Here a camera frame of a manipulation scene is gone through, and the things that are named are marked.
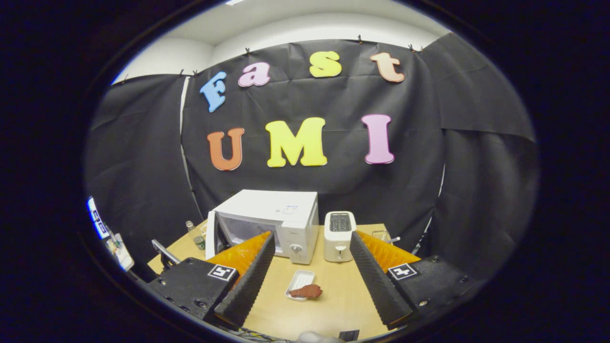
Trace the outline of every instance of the foam letter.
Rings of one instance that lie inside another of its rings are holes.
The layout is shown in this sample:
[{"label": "foam letter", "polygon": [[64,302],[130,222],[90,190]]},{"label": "foam letter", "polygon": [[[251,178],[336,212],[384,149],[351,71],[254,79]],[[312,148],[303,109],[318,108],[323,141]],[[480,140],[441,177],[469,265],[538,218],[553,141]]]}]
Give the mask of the foam letter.
[{"label": "foam letter", "polygon": [[269,77],[269,63],[259,62],[248,65],[243,69],[244,75],[239,78],[237,84],[242,87],[251,85],[264,85],[271,79]]},{"label": "foam letter", "polygon": [[367,114],[362,122],[368,129],[368,155],[364,158],[368,164],[385,164],[394,161],[387,140],[387,125],[392,119],[385,114]]},{"label": "foam letter", "polygon": [[324,165],[327,162],[322,152],[322,127],[326,121],[322,118],[307,118],[301,124],[296,137],[290,131],[285,121],[272,121],[265,126],[271,138],[271,158],[267,161],[269,167],[283,167],[286,160],[295,165],[303,150],[302,165]]},{"label": "foam letter", "polygon": [[372,61],[377,62],[377,68],[381,77],[391,82],[401,82],[404,80],[404,74],[397,73],[394,70],[394,65],[400,65],[398,59],[393,59],[387,52],[381,52],[377,55],[371,56]]},{"label": "foam letter", "polygon": [[210,159],[214,167],[220,170],[233,170],[242,164],[242,135],[244,132],[242,128],[229,130],[228,135],[231,138],[233,148],[233,156],[230,160],[223,157],[222,138],[224,133],[212,132],[207,135],[207,140],[210,142]]},{"label": "foam letter", "polygon": [[214,112],[224,102],[224,96],[220,93],[224,93],[225,87],[224,82],[221,80],[227,77],[227,73],[219,71],[210,81],[201,87],[200,93],[206,97],[207,102],[210,104],[210,113]]},{"label": "foam letter", "polygon": [[309,72],[315,78],[337,76],[341,73],[341,64],[337,62],[339,54],[334,51],[318,51],[309,57]]}]

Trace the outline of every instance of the ceiling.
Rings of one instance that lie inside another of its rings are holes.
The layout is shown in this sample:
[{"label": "ceiling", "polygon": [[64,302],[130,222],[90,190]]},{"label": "ceiling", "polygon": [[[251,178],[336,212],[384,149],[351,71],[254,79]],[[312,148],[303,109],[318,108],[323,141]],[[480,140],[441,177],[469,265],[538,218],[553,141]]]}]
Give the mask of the ceiling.
[{"label": "ceiling", "polygon": [[167,33],[218,45],[249,29],[294,16],[319,13],[372,15],[419,27],[438,36],[448,30],[426,16],[392,0],[244,0],[220,4]]}]

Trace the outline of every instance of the pink letter i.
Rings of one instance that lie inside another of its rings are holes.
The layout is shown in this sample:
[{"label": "pink letter i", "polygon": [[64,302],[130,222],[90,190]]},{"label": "pink letter i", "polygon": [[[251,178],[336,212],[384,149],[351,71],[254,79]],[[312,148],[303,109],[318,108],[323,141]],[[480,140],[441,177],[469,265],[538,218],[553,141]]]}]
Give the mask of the pink letter i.
[{"label": "pink letter i", "polygon": [[367,114],[362,122],[368,129],[368,155],[364,158],[368,164],[385,164],[394,161],[387,140],[387,125],[392,119],[385,114]]}]

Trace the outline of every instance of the white tray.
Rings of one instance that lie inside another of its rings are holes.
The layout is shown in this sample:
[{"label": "white tray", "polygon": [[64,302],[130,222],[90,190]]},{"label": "white tray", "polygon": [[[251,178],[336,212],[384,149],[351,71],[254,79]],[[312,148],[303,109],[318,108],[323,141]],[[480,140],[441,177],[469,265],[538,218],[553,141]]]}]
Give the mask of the white tray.
[{"label": "white tray", "polygon": [[297,270],[295,276],[292,277],[288,289],[286,289],[286,297],[294,301],[306,301],[307,297],[293,297],[290,295],[290,291],[312,284],[314,282],[314,276],[315,273],[309,270]]}]

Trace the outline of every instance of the table surface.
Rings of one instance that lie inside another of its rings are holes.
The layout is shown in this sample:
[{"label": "table surface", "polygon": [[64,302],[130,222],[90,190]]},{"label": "table surface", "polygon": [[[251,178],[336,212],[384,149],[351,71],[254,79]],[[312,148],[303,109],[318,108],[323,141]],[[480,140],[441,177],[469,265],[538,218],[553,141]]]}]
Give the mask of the table surface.
[{"label": "table surface", "polygon": [[[197,227],[205,232],[206,226],[207,221],[204,221]],[[386,227],[383,224],[357,225],[356,229],[371,234]],[[195,246],[188,233],[167,249],[180,260],[206,258],[205,251]],[[163,270],[160,255],[148,265],[157,274]],[[323,291],[319,298],[298,302],[285,296],[297,270],[315,273],[314,283]],[[309,330],[334,337],[338,337],[341,331],[360,330],[358,339],[389,332],[379,318],[354,260],[336,263],[324,259],[324,226],[318,226],[318,240],[309,265],[293,264],[289,258],[273,257],[243,327],[290,340],[296,340],[300,333]]]}]

